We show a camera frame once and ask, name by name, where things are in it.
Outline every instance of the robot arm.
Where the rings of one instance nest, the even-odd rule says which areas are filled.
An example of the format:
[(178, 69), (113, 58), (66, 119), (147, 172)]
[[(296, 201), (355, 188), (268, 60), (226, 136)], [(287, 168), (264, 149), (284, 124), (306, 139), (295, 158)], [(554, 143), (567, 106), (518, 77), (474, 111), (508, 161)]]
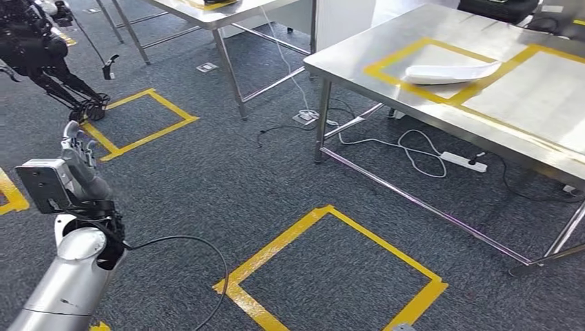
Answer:
[(17, 167), (39, 211), (60, 215), (54, 223), (57, 256), (9, 331), (87, 330), (126, 255), (120, 242), (102, 231), (124, 238), (121, 215), (108, 200), (110, 188), (95, 171), (95, 143), (85, 146), (81, 135), (71, 121), (59, 159), (33, 159)]

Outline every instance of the table top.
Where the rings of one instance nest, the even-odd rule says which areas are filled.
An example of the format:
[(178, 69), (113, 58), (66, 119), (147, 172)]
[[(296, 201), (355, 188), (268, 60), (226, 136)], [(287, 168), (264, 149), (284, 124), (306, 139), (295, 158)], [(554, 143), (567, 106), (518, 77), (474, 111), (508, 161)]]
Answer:
[[(585, 188), (584, 57), (583, 43), (424, 5), (304, 61), (333, 83)], [(491, 61), (504, 64), (472, 83), (414, 86), (400, 79), (413, 64)]]
[(265, 11), (286, 6), (297, 0), (237, 0), (217, 9), (201, 9), (203, 0), (144, 0), (206, 30), (216, 30), (232, 23), (262, 14)]

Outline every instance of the stainless steel table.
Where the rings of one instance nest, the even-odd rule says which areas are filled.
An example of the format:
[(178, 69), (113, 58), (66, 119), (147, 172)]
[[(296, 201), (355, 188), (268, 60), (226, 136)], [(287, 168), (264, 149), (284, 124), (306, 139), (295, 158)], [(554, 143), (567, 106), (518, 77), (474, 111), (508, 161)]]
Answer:
[[(299, 68), (299, 69), (291, 72), (290, 74), (286, 75), (282, 79), (270, 84), (269, 86), (266, 86), (265, 88), (262, 88), (262, 89), (254, 92), (254, 93), (251, 93), (247, 96), (242, 96), (240, 89), (239, 89), (239, 85), (237, 83), (237, 79), (236, 79), (233, 67), (232, 67), (232, 64), (231, 64), (231, 61), (230, 61), (228, 51), (226, 49), (226, 45), (224, 43), (223, 38), (221, 37), (221, 34), (219, 33), (220, 28), (223, 28), (225, 26), (233, 26), (233, 27), (236, 27), (240, 30), (243, 30), (245, 32), (253, 34), (257, 37), (265, 39), (267, 41), (271, 41), (273, 43), (278, 43), (280, 46), (288, 48), (288, 49), (293, 50), (295, 52), (298, 52), (299, 54), (310, 55), (310, 54), (315, 52), (314, 49), (316, 47), (316, 43), (315, 43), (316, 0), (313, 0), (313, 12), (312, 12), (312, 19), (311, 19), (311, 21), (312, 21), (311, 43), (310, 43), (311, 49), (310, 50), (304, 50), (304, 49), (299, 48), (297, 46), (286, 43), (285, 41), (280, 41), (280, 40), (274, 38), (273, 36), (269, 36), (267, 34), (260, 33), (256, 30), (247, 29), (247, 28), (237, 24), (237, 22), (243, 21), (244, 19), (248, 19), (250, 17), (262, 15), (263, 9), (267, 12), (270, 10), (274, 10), (276, 8), (286, 6), (288, 4), (296, 2), (298, 0), (234, 0), (233, 3), (229, 3), (229, 4), (221, 3), (221, 4), (210, 5), (210, 6), (205, 6), (205, 7), (203, 6), (203, 0), (144, 0), (144, 1), (149, 3), (150, 5), (153, 5), (154, 7), (158, 7), (160, 9), (164, 10), (164, 12), (130, 21), (127, 18), (126, 14), (124, 14), (124, 11), (122, 10), (121, 6), (119, 5), (118, 0), (112, 0), (114, 7), (116, 8), (118, 14), (120, 15), (120, 17), (123, 21), (123, 23), (119, 24), (119, 25), (116, 25), (114, 23), (114, 21), (112, 20), (111, 16), (108, 14), (106, 7), (103, 5), (101, 0), (97, 0), (97, 3), (99, 4), (100, 8), (102, 9), (102, 12), (106, 16), (108, 22), (112, 26), (112, 29), (115, 31), (116, 35), (118, 36), (118, 39), (120, 40), (120, 42), (123, 42), (123, 41), (121, 39), (121, 36), (119, 35), (119, 32), (117, 31), (117, 28), (120, 28), (121, 26), (123, 26), (123, 27), (126, 27), (128, 29), (128, 32), (130, 33), (130, 36), (132, 37), (134, 44), (136, 45), (136, 47), (140, 51), (140, 55), (142, 56), (144, 62), (147, 65), (150, 64), (150, 60), (148, 58), (148, 55), (146, 54), (146, 51), (145, 51), (146, 48), (149, 48), (149, 47), (152, 47), (155, 45), (159, 45), (160, 43), (163, 43), (165, 41), (175, 39), (177, 37), (183, 36), (183, 35), (188, 34), (190, 32), (200, 30), (202, 28), (205, 30), (210, 30), (213, 33), (215, 44), (216, 44), (217, 49), (221, 55), (221, 62), (223, 65), (222, 69), (225, 70), (225, 72), (227, 74), (228, 81), (230, 83), (230, 86), (233, 89), (235, 101), (238, 104), (239, 113), (240, 113), (240, 116), (242, 119), (246, 119), (248, 116), (248, 111), (247, 111), (246, 106), (245, 106), (246, 102), (248, 102), (251, 99), (254, 99), (255, 97), (259, 96), (260, 94), (280, 85), (281, 83), (285, 82), (286, 80), (302, 73), (305, 70), (305, 68)], [(153, 42), (148, 43), (146, 45), (142, 45), (140, 40), (138, 39), (138, 36), (136, 35), (136, 32), (134, 31), (134, 29), (132, 27), (132, 25), (136, 24), (136, 23), (143, 22), (143, 21), (147, 21), (149, 19), (157, 18), (157, 17), (163, 16), (165, 14), (173, 14), (173, 15), (180, 17), (186, 21), (189, 21), (193, 24), (196, 24), (197, 26), (190, 28), (190, 29), (187, 29), (187, 30), (182, 31), (182, 32), (178, 32), (177, 34), (160, 39), (158, 41), (153, 41)]]
[[(404, 192), (328, 149), (325, 140), (365, 121), (383, 105), (475, 145), (521, 162), (562, 183), (585, 188), (585, 45), (436, 5), (425, 5), (305, 59), (324, 79), (315, 161), (326, 154), (461, 227), (519, 261), (513, 273), (585, 250), (562, 250), (585, 217), (583, 203), (542, 258), (529, 259), (463, 221)], [(412, 86), (413, 64), (466, 65), (503, 61), (474, 83)], [(380, 102), (326, 132), (332, 83)]]

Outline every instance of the yellow tape square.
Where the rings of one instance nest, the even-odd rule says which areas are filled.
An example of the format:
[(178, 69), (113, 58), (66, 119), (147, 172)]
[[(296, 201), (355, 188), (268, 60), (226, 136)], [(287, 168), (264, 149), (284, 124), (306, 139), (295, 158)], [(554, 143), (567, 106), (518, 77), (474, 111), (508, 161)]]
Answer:
[(20, 212), (28, 209), (30, 205), (25, 197), (20, 193), (14, 183), (8, 178), (8, 175), (0, 168), (0, 193), (6, 198), (7, 203), (0, 205), (0, 215), (14, 210)]
[(158, 103), (163, 105), (165, 108), (167, 108), (167, 109), (171, 110), (172, 112), (174, 112), (175, 114), (179, 115), (183, 120), (180, 121), (179, 123), (175, 123), (175, 124), (169, 126), (168, 128), (165, 128), (163, 130), (155, 132), (147, 137), (144, 137), (138, 141), (135, 141), (134, 143), (130, 143), (130, 144), (128, 144), (124, 147), (120, 147), (120, 148), (117, 147), (116, 145), (114, 145), (114, 143), (112, 143), (108, 138), (106, 138), (106, 136), (104, 136), (100, 131), (98, 131), (98, 129), (96, 129), (94, 126), (92, 126), (89, 122), (85, 122), (84, 124), (81, 125), (81, 127), (87, 133), (91, 134), (105, 149), (107, 149), (110, 152), (110, 154), (100, 158), (100, 160), (109, 161), (115, 157), (119, 157), (120, 155), (122, 155), (130, 150), (133, 150), (139, 146), (142, 146), (147, 142), (153, 141), (156, 138), (162, 137), (165, 134), (168, 134), (172, 131), (175, 131), (176, 129), (182, 128), (182, 127), (186, 126), (187, 124), (199, 119), (199, 117), (192, 116), (191, 114), (188, 114), (187, 112), (185, 112), (181, 108), (172, 104), (169, 100), (163, 98), (160, 94), (155, 92), (154, 88), (149, 88), (148, 90), (138, 92), (137, 94), (134, 94), (130, 97), (116, 101), (114, 103), (111, 103), (108, 105), (108, 107), (106, 109), (111, 110), (113, 108), (116, 108), (118, 106), (121, 106), (125, 103), (131, 102), (133, 100), (136, 100), (136, 99), (138, 99), (140, 97), (144, 97), (144, 96), (152, 97), (154, 100), (156, 100)]
[(415, 53), (418, 50), (421, 50), (425, 46), (437, 46), (445, 50), (464, 55), (465, 57), (470, 57), (472, 59), (476, 59), (486, 63), (492, 63), (496, 61), (495, 59), (491, 59), (490, 57), (486, 57), (484, 55), (470, 52), (463, 48), (459, 48), (448, 43), (444, 43), (442, 41), (425, 37), (415, 41), (414, 43), (406, 46), (405, 48), (402, 48), (397, 52), (388, 55), (382, 60), (367, 66), (364, 69), (364, 72), (372, 77), (385, 81), (386, 83), (389, 83), (391, 85), (400, 86), (401, 89), (417, 94), (427, 100), (434, 101), (435, 103), (462, 103), (463, 101), (461, 101), (461, 94), (468, 94), (469, 92), (475, 94), (477, 92), (477, 87), (475, 86), (475, 84), (471, 83), (468, 84), (463, 90), (459, 91), (456, 95), (449, 98), (445, 98), (435, 93), (429, 92), (420, 86), (416, 86), (415, 84), (406, 83), (405, 81), (402, 81), (401, 79), (393, 77), (392, 75), (384, 72), (384, 68), (387, 68), (391, 64), (396, 63), (402, 59), (405, 59), (409, 55)]
[(478, 110), (463, 106), (463, 103), (465, 103), (469, 99), (473, 98), (475, 95), (477, 95), (479, 92), (481, 92), (484, 88), (487, 88), (489, 85), (493, 84), (498, 79), (502, 78), (503, 76), (508, 74), (510, 71), (514, 70), (516, 67), (518, 67), (521, 64), (523, 64), (524, 62), (526, 62), (528, 59), (533, 57), (538, 52), (547, 52), (549, 54), (554, 54), (554, 55), (562, 57), (564, 59), (578, 61), (581, 63), (585, 63), (584, 58), (573, 55), (573, 54), (565, 53), (565, 52), (562, 52), (559, 50), (555, 50), (552, 48), (548, 48), (546, 46), (530, 44), (524, 50), (522, 50), (520, 53), (516, 54), (513, 58), (504, 62), (495, 74), (492, 74), (491, 76), (483, 78), (483, 79), (478, 79), (478, 80), (468, 84), (464, 89), (459, 91), (457, 94), (446, 99), (446, 98), (443, 98), (439, 95), (433, 94), (427, 90), (424, 90), (424, 89), (420, 88), (419, 86), (406, 83), (405, 81), (401, 81), (400, 79), (398, 79), (396, 77), (392, 77), (383, 71), (383, 69), (388, 67), (390, 64), (395, 63), (395, 62), (399, 61), (400, 59), (407, 57), (408, 55), (416, 52), (417, 50), (419, 50), (427, 45), (439, 46), (441, 48), (445, 48), (447, 50), (450, 50), (450, 51), (453, 51), (453, 52), (456, 52), (456, 53), (459, 53), (462, 55), (466, 55), (467, 57), (472, 57), (474, 59), (478, 59), (478, 60), (489, 62), (489, 63), (496, 61), (495, 59), (485, 57), (484, 55), (470, 52), (468, 50), (464, 50), (462, 48), (458, 48), (458, 47), (449, 45), (447, 43), (443, 43), (441, 41), (437, 41), (437, 40), (425, 37), (425, 38), (421, 38), (418, 41), (410, 44), (409, 46), (406, 46), (405, 48), (387, 56), (386, 58), (384, 58), (384, 59), (382, 59), (374, 64), (367, 66), (364, 69), (364, 72), (372, 77), (375, 77), (377, 79), (381, 79), (382, 81), (385, 81), (389, 84), (400, 86), (401, 89), (404, 89), (404, 90), (409, 91), (413, 94), (419, 95), (427, 100), (433, 101), (435, 103), (445, 103), (445, 104), (448, 104), (448, 105), (455, 107), (459, 110), (462, 110), (463, 112), (466, 112), (468, 114), (472, 114), (476, 117), (479, 117), (481, 120), (489, 122), (492, 126), (499, 127), (502, 130), (505, 130), (507, 132), (512, 130), (514, 132), (514, 134), (516, 134), (517, 136), (519, 136), (519, 137), (521, 137), (521, 138), (523, 138), (531, 143), (534, 143), (535, 145), (538, 145), (538, 146), (543, 147), (543, 148), (547, 148), (549, 150), (554, 150), (556, 152), (561, 152), (561, 153), (565, 154), (566, 156), (570, 157), (572, 160), (585, 164), (585, 156), (574, 151), (574, 150), (568, 150), (554, 141), (544, 139), (542, 137), (537, 136), (536, 134), (533, 134), (532, 132), (528, 132), (526, 130), (518, 128), (517, 126), (513, 126), (509, 123), (506, 123), (504, 121), (500, 121), (499, 119), (496, 119), (495, 117), (487, 116)]
[[(428, 277), (430, 281), (422, 290), (415, 295), (410, 302), (402, 308), (402, 310), (390, 321), (390, 323), (383, 329), (383, 331), (391, 331), (396, 325), (407, 323), (414, 324), (416, 320), (427, 310), (437, 297), (447, 288), (448, 284), (443, 283), (441, 277), (434, 272), (425, 268), (414, 259), (404, 254), (396, 247), (384, 241), (376, 234), (365, 229), (346, 215), (337, 211), (332, 205), (327, 205), (323, 208), (316, 208), (309, 212), (306, 216), (292, 225), (289, 229), (280, 234), (276, 239), (270, 242), (267, 246), (262, 248), (258, 253), (254, 254), (249, 260), (244, 262), (241, 266), (236, 268), (230, 274), (228, 291), (226, 295), (234, 301), (246, 314), (248, 314), (256, 323), (263, 329), (269, 331), (287, 331), (288, 328), (274, 317), (267, 309), (262, 307), (258, 301), (252, 298), (239, 284), (250, 276), (254, 271), (258, 270), (268, 260), (273, 258), (289, 243), (292, 243), (303, 232), (307, 231), (311, 226), (315, 225), (318, 220), (323, 219), (327, 214), (331, 214), (343, 221), (356, 231), (362, 233), (364, 236), (373, 240), (375, 243), (385, 248), (396, 257), (406, 262), (414, 269), (421, 272)], [(225, 279), (215, 284), (213, 288), (221, 293), (224, 286)]]

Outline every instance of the white cable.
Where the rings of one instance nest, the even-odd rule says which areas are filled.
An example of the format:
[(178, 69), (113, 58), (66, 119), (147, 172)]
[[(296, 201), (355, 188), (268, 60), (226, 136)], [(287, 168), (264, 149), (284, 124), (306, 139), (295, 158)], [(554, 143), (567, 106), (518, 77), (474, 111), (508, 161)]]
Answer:
[[(264, 14), (264, 18), (266, 19), (266, 23), (268, 23), (268, 27), (270, 28), (270, 31), (272, 32), (272, 36), (275, 38), (276, 46), (278, 48), (278, 52), (280, 53), (280, 57), (281, 57), (282, 61), (284, 61), (284, 63), (286, 63), (286, 67), (288, 68), (288, 74), (292, 74), (293, 69), (290, 67), (290, 63), (284, 58), (284, 53), (282, 52), (282, 49), (280, 48), (280, 43), (276, 39), (276, 33), (274, 31), (274, 28), (272, 27), (272, 24), (270, 24), (270, 19), (268, 18), (268, 15), (266, 14), (264, 7), (260, 6), (260, 9), (262, 10), (262, 14)], [(299, 91), (301, 91), (301, 94), (303, 94), (303, 101), (305, 103), (305, 107), (307, 110), (309, 110), (310, 109), (309, 102), (307, 102), (307, 96), (305, 94), (305, 91), (303, 91), (303, 88), (301, 88), (301, 86), (297, 83), (297, 80), (294, 77), (291, 77), (291, 79), (295, 83), (295, 85), (299, 88)]]
[[(420, 135), (422, 135), (428, 141), (430, 147), (433, 149), (433, 151), (435, 151), (436, 154), (431, 154), (431, 153), (428, 153), (428, 152), (424, 152), (422, 150), (416, 150), (414, 148), (409, 148), (409, 147), (406, 147), (406, 146), (402, 145), (402, 139), (407, 134), (409, 134), (411, 132), (416, 132), (416, 133), (419, 133)], [(430, 140), (430, 138), (426, 134), (424, 134), (423, 132), (421, 132), (419, 130), (408, 130), (408, 131), (406, 131), (405, 133), (403, 133), (402, 136), (400, 136), (400, 138), (398, 138), (398, 142), (397, 143), (387, 143), (385, 141), (378, 140), (378, 139), (364, 139), (364, 140), (360, 140), (360, 141), (349, 141), (349, 142), (346, 142), (346, 141), (344, 141), (343, 137), (341, 136), (341, 133), (339, 133), (338, 135), (339, 135), (339, 141), (341, 141), (341, 143), (344, 144), (344, 145), (357, 145), (358, 143), (367, 143), (369, 141), (375, 141), (377, 143), (382, 143), (382, 144), (387, 145), (387, 146), (402, 148), (404, 150), (404, 152), (406, 153), (406, 156), (410, 159), (410, 162), (412, 163), (412, 165), (413, 165), (414, 169), (416, 169), (416, 171), (418, 171), (418, 172), (420, 172), (422, 174), (425, 174), (425, 175), (427, 175), (429, 177), (432, 177), (432, 178), (445, 178), (445, 177), (447, 177), (447, 167), (445, 166), (445, 162), (443, 161), (443, 159), (441, 159), (441, 153), (437, 150), (437, 148), (435, 148), (435, 145)], [(416, 164), (415, 160), (411, 157), (410, 152), (415, 152), (415, 153), (420, 153), (420, 154), (425, 154), (425, 155), (428, 155), (428, 156), (431, 156), (431, 157), (435, 157), (441, 163), (441, 167), (443, 168), (443, 174), (439, 176), (439, 175), (436, 175), (436, 174), (429, 174), (428, 172), (424, 172), (423, 170), (420, 170), (417, 167), (417, 164)]]
[[(270, 19), (268, 18), (268, 15), (266, 14), (266, 11), (264, 10), (263, 6), (260, 6), (260, 9), (262, 10), (262, 14), (264, 15), (264, 18), (266, 19), (266, 23), (268, 24), (268, 27), (270, 28), (270, 31), (272, 32), (272, 36), (276, 39), (276, 33), (274, 31), (274, 28), (272, 27), (272, 24), (270, 24)], [(286, 63), (286, 67), (288, 68), (288, 74), (292, 74), (293, 73), (293, 69), (290, 67), (290, 63), (286, 60), (286, 58), (284, 57), (284, 53), (282, 52), (282, 49), (280, 47), (280, 43), (278, 42), (278, 40), (275, 40), (276, 46), (278, 48), (278, 53), (280, 53), (280, 57), (282, 59), (282, 61), (284, 63)], [(301, 91), (301, 94), (303, 95), (303, 102), (305, 103), (305, 110), (301, 110), (299, 111), (299, 114), (302, 113), (306, 113), (308, 115), (310, 115), (312, 118), (314, 119), (318, 119), (319, 118), (319, 114), (317, 112), (315, 112), (314, 110), (310, 110), (309, 107), (309, 103), (307, 102), (307, 96), (305, 94), (305, 91), (303, 90), (303, 88), (297, 83), (297, 80), (294, 77), (291, 77), (292, 81), (295, 83), (295, 85), (299, 88), (299, 91)], [(339, 124), (335, 121), (331, 121), (331, 120), (327, 120), (327, 124), (331, 125), (331, 126), (339, 126)], [(426, 140), (428, 141), (428, 143), (430, 144), (431, 148), (437, 153), (435, 154), (431, 154), (431, 153), (427, 153), (427, 152), (423, 152), (421, 150), (415, 150), (413, 148), (408, 148), (406, 146), (402, 145), (402, 139), (411, 132), (418, 132), (420, 134), (422, 134), (423, 137), (426, 138)], [(421, 131), (418, 130), (409, 130), (406, 131), (402, 136), (400, 136), (400, 138), (398, 138), (398, 142), (397, 144), (393, 144), (393, 143), (387, 143), (385, 141), (381, 141), (378, 139), (365, 139), (365, 140), (361, 140), (361, 141), (351, 141), (351, 142), (345, 142), (343, 140), (343, 138), (341, 137), (341, 133), (339, 133), (339, 141), (341, 141), (342, 144), (344, 145), (357, 145), (358, 143), (366, 143), (369, 141), (376, 141), (378, 143), (382, 143), (384, 145), (388, 145), (388, 146), (392, 146), (392, 147), (398, 147), (398, 148), (402, 148), (404, 150), (404, 152), (406, 153), (406, 156), (410, 159), (410, 162), (412, 163), (414, 169), (416, 169), (416, 171), (425, 174), (429, 177), (433, 177), (433, 178), (445, 178), (447, 177), (447, 167), (445, 166), (445, 163), (443, 162), (443, 159), (441, 159), (441, 153), (439, 153), (439, 151), (437, 150), (437, 148), (435, 148), (435, 145), (433, 144), (433, 142), (430, 140), (430, 138), (424, 134)], [(425, 155), (429, 155), (432, 157), (435, 157), (439, 160), (439, 162), (441, 163), (441, 167), (443, 167), (443, 175), (441, 176), (437, 176), (436, 174), (429, 174), (427, 172), (424, 172), (422, 170), (420, 170), (417, 167), (417, 164), (415, 163), (415, 160), (410, 156), (410, 152), (416, 152), (416, 153), (420, 153), (420, 154), (425, 154)]]

